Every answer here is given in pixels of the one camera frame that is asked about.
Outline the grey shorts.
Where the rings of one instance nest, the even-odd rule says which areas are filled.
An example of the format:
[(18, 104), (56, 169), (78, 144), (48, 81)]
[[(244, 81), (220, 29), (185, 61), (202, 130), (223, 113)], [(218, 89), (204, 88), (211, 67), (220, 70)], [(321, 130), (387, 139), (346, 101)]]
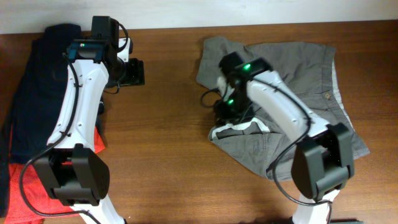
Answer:
[[(216, 81), (222, 75), (218, 64), (232, 52), (238, 52), (245, 61), (264, 58), (317, 115), (330, 124), (343, 123), (348, 127), (355, 159), (369, 154), (369, 148), (352, 127), (341, 101), (334, 64), (335, 48), (307, 42), (244, 45), (225, 37), (212, 37), (203, 43), (197, 82), (215, 89)], [(267, 131), (261, 131), (256, 123), (251, 123), (242, 131), (229, 128), (216, 133), (211, 129), (208, 139), (253, 173), (272, 180), (274, 175), (270, 165), (290, 140), (263, 109), (258, 105), (253, 109)]]

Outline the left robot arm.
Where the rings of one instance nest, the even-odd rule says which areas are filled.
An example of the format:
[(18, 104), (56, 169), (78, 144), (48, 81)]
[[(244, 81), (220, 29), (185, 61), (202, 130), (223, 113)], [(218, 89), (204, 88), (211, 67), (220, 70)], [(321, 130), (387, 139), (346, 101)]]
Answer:
[(144, 85), (144, 63), (131, 58), (125, 27), (109, 16), (92, 19), (91, 35), (75, 39), (63, 55), (68, 80), (56, 126), (33, 166), (47, 195), (85, 223), (125, 223), (108, 195), (109, 168), (95, 153), (100, 99), (107, 88)]

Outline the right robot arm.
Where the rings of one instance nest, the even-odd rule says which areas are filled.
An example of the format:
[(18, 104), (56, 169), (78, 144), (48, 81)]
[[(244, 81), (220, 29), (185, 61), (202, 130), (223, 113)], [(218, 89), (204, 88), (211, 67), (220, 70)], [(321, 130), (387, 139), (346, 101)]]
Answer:
[(219, 68), (223, 74), (218, 79), (221, 99), (213, 106), (217, 128), (212, 139), (225, 129), (246, 129), (257, 122), (251, 105), (259, 105), (291, 141), (271, 163), (273, 174), (295, 148), (291, 174), (300, 198), (286, 196), (298, 205), (289, 222), (330, 223), (335, 197), (354, 176), (348, 127), (332, 125), (313, 112), (263, 58), (244, 62), (233, 52), (221, 59)]

